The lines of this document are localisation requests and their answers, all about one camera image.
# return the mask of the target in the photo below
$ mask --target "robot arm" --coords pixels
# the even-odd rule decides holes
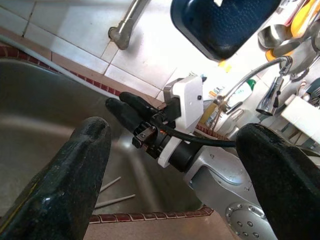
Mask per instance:
[[[198,198],[214,208],[239,237],[319,239],[320,172],[316,166],[298,148],[259,124],[239,131],[236,149],[241,160],[221,148],[234,147],[235,142],[192,136],[203,111],[201,87],[196,76],[175,82],[165,93],[163,110],[128,92],[119,96],[121,101],[109,98],[106,107],[134,134],[132,144],[144,147],[162,167],[171,164],[183,172]],[[280,173],[274,169],[279,164]],[[300,190],[290,199],[295,188]],[[307,192],[307,197],[299,194]],[[302,200],[312,206],[307,215]]]

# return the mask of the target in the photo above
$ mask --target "stainless steel sink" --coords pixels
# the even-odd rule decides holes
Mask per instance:
[[[106,96],[72,79],[15,59],[0,59],[0,216],[85,118],[99,116],[112,129],[112,148],[98,202],[135,197],[94,213],[190,211],[200,201],[172,167],[131,145],[132,136],[105,108]]]

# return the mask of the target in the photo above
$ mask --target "chrome faucet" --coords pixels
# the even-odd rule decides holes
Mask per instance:
[[[234,110],[236,110],[239,106],[242,105],[242,102],[238,102],[233,107],[228,106],[228,101],[230,97],[238,90],[238,88],[241,87],[242,84],[244,84],[247,80],[255,76],[256,74],[260,73],[261,71],[275,65],[275,64],[281,64],[284,62],[283,67],[281,67],[279,71],[279,77],[276,77],[268,90],[268,92],[264,95],[260,103],[258,104],[256,110],[264,115],[272,116],[278,107],[278,96],[280,95],[280,88],[283,82],[283,76],[287,75],[291,65],[292,65],[292,58],[290,56],[281,56],[278,57],[270,62],[267,62],[247,75],[245,75],[226,95],[218,95],[216,99],[214,100],[214,103],[218,105],[219,109],[223,111],[226,114],[232,113]]]
[[[109,38],[120,50],[128,48],[134,25],[148,2],[149,0],[133,0],[119,25],[110,27],[108,31]]]

